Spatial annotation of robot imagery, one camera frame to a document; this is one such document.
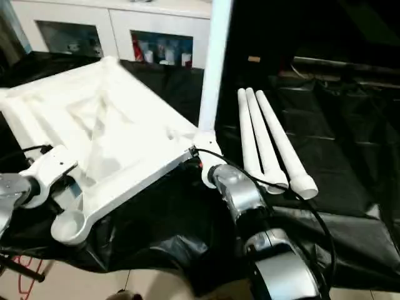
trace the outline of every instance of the glass cabinet door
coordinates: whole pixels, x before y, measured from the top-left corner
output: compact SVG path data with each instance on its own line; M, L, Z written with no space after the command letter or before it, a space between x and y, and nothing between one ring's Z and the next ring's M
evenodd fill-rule
M97 29L93 25L36 21L52 53L103 57Z
M11 2L33 51L118 57L108 9Z
M135 61L192 67L193 37L131 30Z
M121 59L204 69L209 19L117 10L110 16Z

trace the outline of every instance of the white tube end cap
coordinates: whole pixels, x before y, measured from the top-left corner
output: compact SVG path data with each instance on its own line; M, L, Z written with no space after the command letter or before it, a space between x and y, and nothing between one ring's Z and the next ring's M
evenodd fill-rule
M284 189L279 189L278 187L268 186L267 192L269 194L272 195L282 194L289 188L288 180L286 179L286 175L282 170L267 172L264 175L264 178L267 182L277 184L278 186L284 188Z
M302 175L290 180L291 189L305 200L311 199L318 194L318 187L310 175Z
M267 174L263 174L261 171L249 171L249 174L255 178L264 180L268 183L277 184L284 189L279 189L278 187L268 186L267 184L263 184L260 182L260 185L264 186L269 194L278 195L285 192L285 189L288 189L289 184L286 179L286 175L282 170L268 172Z

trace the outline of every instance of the white pole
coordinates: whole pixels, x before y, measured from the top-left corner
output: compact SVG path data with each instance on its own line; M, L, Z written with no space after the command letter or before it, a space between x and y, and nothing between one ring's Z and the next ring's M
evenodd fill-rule
M210 36L198 126L200 131L214 130L232 4L233 0L214 0L212 2Z
M290 187L304 199L311 199L318 194L318 188L313 178L307 174L298 155L296 154L274 110L269 104L263 91L257 91L257 100L268 123L269 130L285 164L290 177Z
M269 138L267 127L264 123L263 115L257 103L256 95L251 87L246 89L247 103L249 104L251 122L256 133L258 150L260 152L262 168L264 169L265 181L273 184L278 184L284 188L288 188L288 180L285 173L279 166L275 151ZM281 194L284 192L273 186L268 186L267 191L270 194Z
M251 125L248 100L244 89L237 91L239 102L240 133L242 140L242 154L244 169L252 176L262 179L261 166L258 159L256 140L254 139L253 127Z

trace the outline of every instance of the white cabinet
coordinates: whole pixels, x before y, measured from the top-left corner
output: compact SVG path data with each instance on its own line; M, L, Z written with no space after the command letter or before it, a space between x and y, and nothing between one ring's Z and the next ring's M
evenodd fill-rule
M205 67L211 4L204 0L11 3L34 51Z
M34 51L118 56L105 8L12 1Z

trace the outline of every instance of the shelf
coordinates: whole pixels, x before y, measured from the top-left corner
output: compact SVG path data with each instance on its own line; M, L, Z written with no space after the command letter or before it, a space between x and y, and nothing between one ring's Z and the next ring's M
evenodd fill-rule
M123 11L169 14L199 19L210 19L212 6L206 0L154 0L152 2L133 2L131 0L22 0L20 2L70 4Z

